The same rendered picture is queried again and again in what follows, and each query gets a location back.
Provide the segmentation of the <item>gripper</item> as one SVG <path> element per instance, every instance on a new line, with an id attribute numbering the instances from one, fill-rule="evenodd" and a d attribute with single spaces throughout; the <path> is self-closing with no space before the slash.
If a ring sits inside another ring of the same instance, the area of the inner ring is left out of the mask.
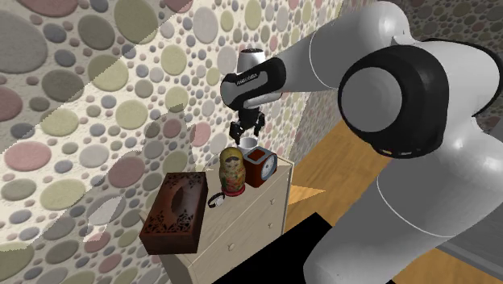
<path id="1" fill-rule="evenodd" d="M 238 122 L 231 122 L 229 128 L 229 136 L 236 144 L 240 144 L 243 131 L 254 128 L 254 135 L 258 136 L 261 128 L 265 125 L 265 116 L 259 107 L 239 110 L 238 117 Z"/>

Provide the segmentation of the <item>white cup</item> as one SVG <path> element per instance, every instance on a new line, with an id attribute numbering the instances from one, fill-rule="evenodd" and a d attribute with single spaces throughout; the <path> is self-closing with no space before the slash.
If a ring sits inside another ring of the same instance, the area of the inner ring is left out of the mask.
<path id="1" fill-rule="evenodd" d="M 241 137 L 237 148 L 245 155 L 258 145 L 258 139 L 254 136 Z"/>

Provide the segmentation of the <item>red cube clock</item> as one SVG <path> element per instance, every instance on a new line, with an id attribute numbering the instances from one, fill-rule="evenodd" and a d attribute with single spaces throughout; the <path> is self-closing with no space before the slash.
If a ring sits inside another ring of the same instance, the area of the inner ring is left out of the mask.
<path id="1" fill-rule="evenodd" d="M 277 170 L 278 156 L 257 146 L 243 156 L 245 182 L 254 188 L 262 186 Z"/>

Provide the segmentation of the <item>painted nesting doll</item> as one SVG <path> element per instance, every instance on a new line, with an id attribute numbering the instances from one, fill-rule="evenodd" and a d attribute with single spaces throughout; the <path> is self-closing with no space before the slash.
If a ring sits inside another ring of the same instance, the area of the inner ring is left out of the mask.
<path id="1" fill-rule="evenodd" d="M 235 147 L 228 147 L 219 155 L 219 181 L 226 196 L 235 197 L 245 191 L 246 169 L 243 154 Z"/>

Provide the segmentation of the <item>black and white wristwatch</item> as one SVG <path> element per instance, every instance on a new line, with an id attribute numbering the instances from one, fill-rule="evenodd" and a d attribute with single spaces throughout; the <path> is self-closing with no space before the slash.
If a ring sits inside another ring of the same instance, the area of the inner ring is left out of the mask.
<path id="1" fill-rule="evenodd" d="M 226 195 L 223 192 L 219 192 L 211 196 L 207 202 L 209 208 L 219 207 L 223 204 Z"/>

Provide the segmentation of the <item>beige chest of drawers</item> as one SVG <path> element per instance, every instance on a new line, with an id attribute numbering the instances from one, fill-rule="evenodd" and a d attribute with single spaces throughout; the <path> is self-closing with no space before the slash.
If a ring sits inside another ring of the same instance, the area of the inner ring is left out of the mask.
<path id="1" fill-rule="evenodd" d="M 153 255 L 172 284 L 213 284 L 284 231 L 292 162 L 280 158 L 262 186 L 247 186 L 241 195 L 209 208 L 209 198 L 221 190 L 218 168 L 203 171 L 208 196 L 196 253 Z"/>

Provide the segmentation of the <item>brown carved tissue box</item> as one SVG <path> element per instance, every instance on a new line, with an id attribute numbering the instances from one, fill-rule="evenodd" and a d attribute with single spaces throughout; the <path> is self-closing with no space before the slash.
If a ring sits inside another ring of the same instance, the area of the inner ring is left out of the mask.
<path id="1" fill-rule="evenodd" d="M 148 254 L 196 253 L 207 196 L 204 172 L 167 173 L 139 234 Z"/>

